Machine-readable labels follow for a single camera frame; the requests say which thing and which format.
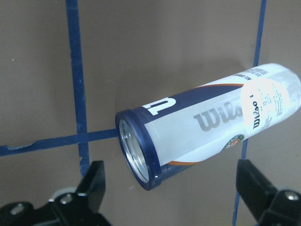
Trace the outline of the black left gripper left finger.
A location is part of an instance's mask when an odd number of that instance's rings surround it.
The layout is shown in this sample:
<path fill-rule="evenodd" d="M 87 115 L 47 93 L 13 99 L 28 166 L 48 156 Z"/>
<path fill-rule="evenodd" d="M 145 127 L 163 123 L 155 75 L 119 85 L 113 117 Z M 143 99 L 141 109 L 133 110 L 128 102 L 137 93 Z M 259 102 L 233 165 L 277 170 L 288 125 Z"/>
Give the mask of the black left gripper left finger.
<path fill-rule="evenodd" d="M 99 209 L 105 193 L 103 161 L 94 161 L 73 192 L 58 195 L 51 208 L 59 226 L 104 226 Z"/>

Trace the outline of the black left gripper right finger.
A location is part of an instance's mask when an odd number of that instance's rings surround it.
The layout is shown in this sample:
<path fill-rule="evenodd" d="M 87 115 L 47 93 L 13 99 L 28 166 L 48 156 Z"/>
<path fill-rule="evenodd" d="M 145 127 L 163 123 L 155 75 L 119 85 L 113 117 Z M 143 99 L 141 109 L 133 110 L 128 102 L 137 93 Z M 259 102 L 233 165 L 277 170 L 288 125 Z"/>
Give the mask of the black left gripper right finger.
<path fill-rule="evenodd" d="M 259 226 L 301 224 L 301 194 L 277 189 L 248 159 L 238 160 L 236 189 Z"/>

